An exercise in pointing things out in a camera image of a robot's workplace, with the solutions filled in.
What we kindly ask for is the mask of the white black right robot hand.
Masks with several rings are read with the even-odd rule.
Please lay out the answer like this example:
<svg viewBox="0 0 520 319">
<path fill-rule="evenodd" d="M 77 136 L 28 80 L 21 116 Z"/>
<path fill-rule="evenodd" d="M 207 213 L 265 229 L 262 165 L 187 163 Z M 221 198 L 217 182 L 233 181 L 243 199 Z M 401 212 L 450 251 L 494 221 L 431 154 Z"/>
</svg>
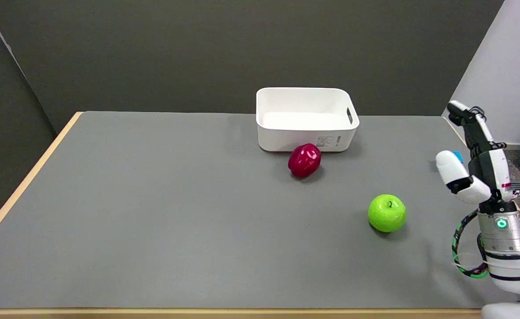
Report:
<svg viewBox="0 0 520 319">
<path fill-rule="evenodd" d="M 494 141 L 483 109 L 452 100 L 447 110 L 450 122 L 464 130 L 470 161 L 464 166 L 454 152 L 438 153 L 435 164 L 443 183 L 460 201 L 478 205 L 481 214 L 517 211 L 504 153 L 506 143 Z"/>
</svg>

